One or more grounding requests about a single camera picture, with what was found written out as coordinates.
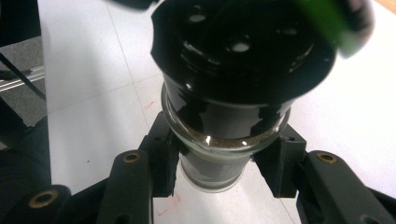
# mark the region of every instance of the red scribble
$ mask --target red scribble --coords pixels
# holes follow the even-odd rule
[[[154,105],[154,103],[155,103],[154,101],[151,101],[151,103],[149,103],[149,105],[145,106],[145,109],[149,109],[152,105]]]
[[[163,214],[165,214],[166,212],[168,211],[168,209],[165,209],[165,211],[163,211],[163,212],[158,212],[158,211],[155,211],[156,213],[157,213],[157,216],[162,216]]]
[[[175,195],[176,195],[176,198],[177,198],[177,203],[179,203],[181,201],[180,196],[178,196],[177,193],[175,193]]]

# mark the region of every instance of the table surface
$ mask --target table surface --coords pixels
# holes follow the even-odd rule
[[[114,158],[136,149],[161,111],[162,72],[150,57],[155,9],[110,0],[38,0],[53,184],[72,193],[108,177]],[[373,3],[375,32],[298,99],[289,124],[307,150],[342,157],[364,184],[396,197],[396,17]],[[220,194],[177,172],[175,196],[154,200],[156,223],[300,223],[295,199],[274,199],[255,164]]]

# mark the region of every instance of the cable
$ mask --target cable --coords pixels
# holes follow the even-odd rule
[[[39,90],[33,83],[23,75],[23,73],[18,70],[17,67],[14,66],[1,52],[0,52],[0,61],[11,71],[13,72],[18,78],[21,79],[21,81],[29,87],[38,97],[40,97],[42,100],[46,100],[46,94],[44,94],[41,90]]]

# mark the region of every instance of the transparent glass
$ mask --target transparent glass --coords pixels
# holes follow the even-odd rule
[[[221,139],[198,133],[179,120],[164,85],[162,104],[169,126],[185,145],[180,156],[183,175],[195,188],[212,193],[232,188],[240,179],[250,156],[279,137],[290,115],[288,110],[264,133],[240,139]]]

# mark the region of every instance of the white surface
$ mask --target white surface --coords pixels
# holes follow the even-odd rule
[[[163,78],[149,56],[154,7],[142,12],[104,0],[38,4],[52,181],[76,193],[106,178],[117,154],[137,148],[161,110]],[[319,87],[294,103],[290,124],[308,150],[341,156],[366,185],[396,197],[396,17],[374,7],[369,44],[338,60]],[[294,200],[273,199],[251,162],[229,191],[205,194],[178,174],[175,197],[154,202],[156,223],[299,222]]]

